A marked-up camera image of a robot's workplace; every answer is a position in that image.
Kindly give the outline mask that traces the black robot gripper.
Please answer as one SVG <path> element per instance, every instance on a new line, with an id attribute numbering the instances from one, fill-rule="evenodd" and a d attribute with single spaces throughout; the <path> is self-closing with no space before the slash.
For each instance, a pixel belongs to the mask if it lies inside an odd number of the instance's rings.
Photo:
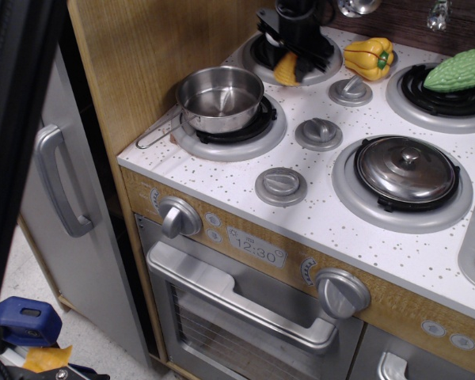
<path id="1" fill-rule="evenodd" d="M 295 53 L 297 83 L 319 83 L 321 71 L 326 71 L 335 48 L 321 33 L 325 1 L 275 1 L 275 8 L 261 8 L 256 15 L 258 29 L 274 41 Z M 264 34 L 260 37 L 260 64 L 276 67 L 287 50 L 273 45 Z"/>

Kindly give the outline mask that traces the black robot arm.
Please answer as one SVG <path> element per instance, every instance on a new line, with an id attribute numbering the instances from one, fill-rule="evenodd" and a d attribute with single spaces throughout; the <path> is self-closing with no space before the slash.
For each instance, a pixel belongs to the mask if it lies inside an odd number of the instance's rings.
<path id="1" fill-rule="evenodd" d="M 145 366 L 156 347 L 117 155 L 174 104 L 177 82 L 257 29 L 262 1 L 0 1 L 0 290 L 17 218 L 55 287 Z M 0 329 L 0 346 L 2 331 Z"/>

